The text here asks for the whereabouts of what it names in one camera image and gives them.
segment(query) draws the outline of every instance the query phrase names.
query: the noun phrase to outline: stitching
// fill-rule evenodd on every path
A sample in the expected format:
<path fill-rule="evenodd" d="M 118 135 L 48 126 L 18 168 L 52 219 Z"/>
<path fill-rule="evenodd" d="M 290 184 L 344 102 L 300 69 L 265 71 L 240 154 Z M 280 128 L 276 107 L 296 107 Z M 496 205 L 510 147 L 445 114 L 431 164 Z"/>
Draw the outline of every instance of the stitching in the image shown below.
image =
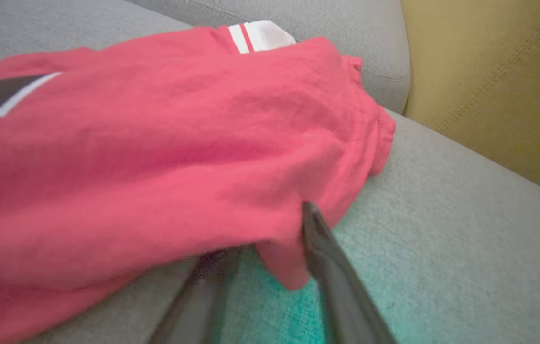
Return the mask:
<path fill-rule="evenodd" d="M 439 133 L 444 133 L 446 129 L 449 128 L 452 124 L 455 124 L 460 117 L 468 110 L 471 106 L 477 103 L 478 100 L 482 98 L 482 96 L 486 95 L 491 87 L 493 85 L 497 84 L 503 76 L 505 76 L 510 70 L 512 70 L 512 67 L 514 66 L 514 62 L 521 59 L 526 53 L 528 53 L 532 48 L 534 48 L 537 45 L 537 42 L 540 40 L 540 28 L 536 30 L 536 33 L 533 33 L 528 39 L 526 39 L 522 44 L 521 47 L 519 47 L 516 52 L 514 52 L 514 55 L 512 57 L 509 57 L 508 60 L 501 65 L 501 67 L 498 68 L 497 72 L 494 76 L 491 77 L 491 79 L 487 82 L 486 85 L 482 85 L 479 87 L 474 95 L 464 102 L 462 106 L 460 106 L 453 115 L 445 120 L 443 124 L 441 124 L 438 129 L 436 130 Z"/>
<path fill-rule="evenodd" d="M 214 5 L 214 4 L 210 4 L 209 2 L 206 2 L 206 1 L 194 0 L 192 2 L 192 5 L 200 8 L 201 10 L 206 11 L 208 13 L 218 15 L 220 17 L 223 17 L 223 18 L 226 18 L 226 19 L 229 19 L 229 20 L 236 20 L 236 21 L 238 21 L 238 24 L 240 24 L 241 22 L 251 22 L 252 21 L 252 20 L 248 20 L 246 18 L 239 17 L 238 14 L 233 13 L 232 11 L 229 11 L 229 10 L 224 9 L 222 7 L 218 7 L 218 6 Z M 295 37 L 294 37 L 294 39 L 296 40 L 296 43 L 299 43 L 299 42 L 303 41 L 303 39 L 298 39 L 298 38 L 295 38 Z M 372 77 L 376 77 L 376 78 L 383 78 L 383 79 L 386 79 L 386 80 L 389 80 L 389 81 L 392 81 L 392 82 L 401 81 L 408 74 L 408 72 L 405 72 L 401 76 L 386 76 L 386 75 L 376 74 L 375 72 L 371 72 L 371 70 L 367 70 L 365 68 L 362 68 L 361 71 L 363 73 L 367 74 L 368 76 L 372 76 Z"/>

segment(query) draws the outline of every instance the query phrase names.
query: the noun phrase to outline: red stripe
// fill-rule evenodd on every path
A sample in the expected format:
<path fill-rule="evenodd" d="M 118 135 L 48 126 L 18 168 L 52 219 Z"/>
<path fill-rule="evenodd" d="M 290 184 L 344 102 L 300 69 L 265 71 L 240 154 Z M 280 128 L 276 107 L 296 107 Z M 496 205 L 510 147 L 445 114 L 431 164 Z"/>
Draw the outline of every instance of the red stripe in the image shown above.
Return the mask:
<path fill-rule="evenodd" d="M 244 27 L 244 24 L 240 24 L 240 29 L 242 30 L 242 35 L 244 36 L 244 40 L 247 42 L 247 47 L 249 52 L 254 52 L 253 45 L 251 44 L 251 39 L 248 37 L 247 29 Z"/>

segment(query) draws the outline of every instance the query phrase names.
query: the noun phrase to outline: gray sofa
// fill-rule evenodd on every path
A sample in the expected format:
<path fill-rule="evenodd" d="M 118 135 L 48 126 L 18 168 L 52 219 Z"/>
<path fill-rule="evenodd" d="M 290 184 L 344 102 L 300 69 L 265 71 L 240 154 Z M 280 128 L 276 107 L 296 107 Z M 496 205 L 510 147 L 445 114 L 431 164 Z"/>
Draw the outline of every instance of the gray sofa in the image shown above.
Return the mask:
<path fill-rule="evenodd" d="M 540 187 L 398 113 L 408 45 L 398 0 L 333 5 L 202 1 L 0 2 L 0 59 L 188 28 L 271 19 L 297 40 L 364 57 L 366 90 L 397 122 L 381 175 L 335 229 L 401 344 L 540 343 Z M 142 344 L 192 261 L 158 267 L 28 344 Z M 285 291 L 252 252 L 231 288 L 224 342 L 316 343 L 314 283 Z"/>

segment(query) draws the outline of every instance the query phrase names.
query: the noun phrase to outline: yellow cushion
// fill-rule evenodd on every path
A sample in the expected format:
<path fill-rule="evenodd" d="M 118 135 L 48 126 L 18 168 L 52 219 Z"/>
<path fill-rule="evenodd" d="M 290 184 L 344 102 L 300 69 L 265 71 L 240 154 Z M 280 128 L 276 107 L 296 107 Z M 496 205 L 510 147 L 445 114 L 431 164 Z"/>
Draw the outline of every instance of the yellow cushion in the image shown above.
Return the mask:
<path fill-rule="evenodd" d="M 540 185 L 540 0 L 402 0 L 405 115 Z"/>

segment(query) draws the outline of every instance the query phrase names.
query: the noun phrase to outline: couch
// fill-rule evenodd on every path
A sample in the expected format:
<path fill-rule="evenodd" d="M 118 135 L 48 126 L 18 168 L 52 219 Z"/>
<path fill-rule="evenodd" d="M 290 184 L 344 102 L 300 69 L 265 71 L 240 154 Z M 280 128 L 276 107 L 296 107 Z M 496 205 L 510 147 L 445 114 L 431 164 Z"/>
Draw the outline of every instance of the couch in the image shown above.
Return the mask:
<path fill-rule="evenodd" d="M 0 2 L 0 59 L 270 15 L 261 4 L 227 14 L 202 1 L 142 5 L 149 9 L 122 0 Z M 397 122 L 382 174 L 368 180 L 335 234 L 398 342 L 540 343 L 540 186 L 399 115 L 410 69 L 395 0 L 352 1 L 330 13 L 293 6 L 278 7 L 285 20 L 271 19 L 296 39 L 327 35 L 363 56 L 366 89 Z M 25 343 L 143 344 L 194 261 L 154 268 Z M 319 302 L 314 281 L 289 292 L 248 250 L 223 342 L 322 343 Z"/>

